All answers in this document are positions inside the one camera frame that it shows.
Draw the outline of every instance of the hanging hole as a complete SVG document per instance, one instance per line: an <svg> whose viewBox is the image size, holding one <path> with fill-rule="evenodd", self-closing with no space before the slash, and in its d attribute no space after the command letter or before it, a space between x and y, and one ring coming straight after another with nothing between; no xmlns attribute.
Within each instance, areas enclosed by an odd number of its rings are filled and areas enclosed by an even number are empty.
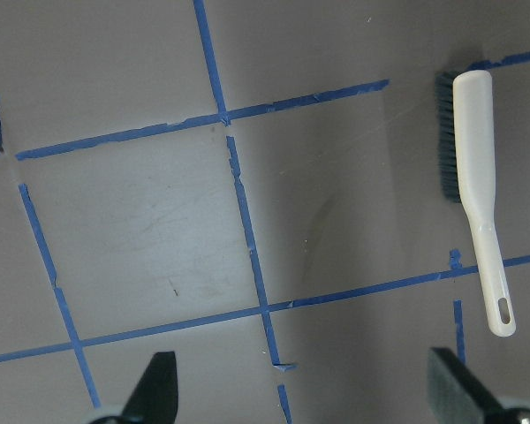
<svg viewBox="0 0 530 424"><path fill-rule="evenodd" d="M498 300L498 311L501 313L501 321L503 324L511 322L511 312L509 311L509 302L506 298Z"/></svg>

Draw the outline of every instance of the cleaning brush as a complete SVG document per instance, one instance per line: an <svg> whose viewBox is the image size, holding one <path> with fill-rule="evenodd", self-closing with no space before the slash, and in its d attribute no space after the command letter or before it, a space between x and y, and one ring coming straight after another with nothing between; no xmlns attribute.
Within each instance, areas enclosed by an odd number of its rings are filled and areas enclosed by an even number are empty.
<svg viewBox="0 0 530 424"><path fill-rule="evenodd" d="M495 228L493 84L487 71L448 72L435 80L440 120L443 194L467 214L488 326L498 336L516 330Z"/></svg>

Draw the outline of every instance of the brush handle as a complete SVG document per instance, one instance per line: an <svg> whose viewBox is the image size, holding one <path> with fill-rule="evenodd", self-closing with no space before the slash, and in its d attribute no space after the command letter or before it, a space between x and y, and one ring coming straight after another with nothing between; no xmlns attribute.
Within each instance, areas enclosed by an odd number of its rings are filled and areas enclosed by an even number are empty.
<svg viewBox="0 0 530 424"><path fill-rule="evenodd" d="M481 278L488 325L498 336L516 330L511 296L495 230L493 83L487 71L453 81L453 122L459 197L467 214Z"/></svg>

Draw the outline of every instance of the brush bristles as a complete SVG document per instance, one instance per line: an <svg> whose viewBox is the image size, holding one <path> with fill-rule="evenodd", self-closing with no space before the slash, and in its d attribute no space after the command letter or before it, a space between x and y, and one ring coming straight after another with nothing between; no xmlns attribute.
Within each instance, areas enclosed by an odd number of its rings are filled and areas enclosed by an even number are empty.
<svg viewBox="0 0 530 424"><path fill-rule="evenodd" d="M453 80L458 72L446 72L435 79L435 97L438 103L440 138L438 158L443 195L460 203L458 186L458 166L456 163L456 141L453 126Z"/></svg>

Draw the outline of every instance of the gray floor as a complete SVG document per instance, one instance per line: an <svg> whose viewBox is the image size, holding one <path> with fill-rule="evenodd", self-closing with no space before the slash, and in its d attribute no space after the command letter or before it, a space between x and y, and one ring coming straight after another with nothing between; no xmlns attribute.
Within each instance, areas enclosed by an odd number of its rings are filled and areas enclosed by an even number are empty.
<svg viewBox="0 0 530 424"><path fill-rule="evenodd" d="M426 354L456 350L455 299L469 367L530 401L530 1L207 0L210 38L195 5L0 1L0 423L121 405L168 350L180 423L433 423ZM475 259L437 169L434 76L483 60L498 235L520 258L506 339L488 330L474 270L450 271L453 248L464 267ZM16 158L144 127L153 135Z"/></svg>

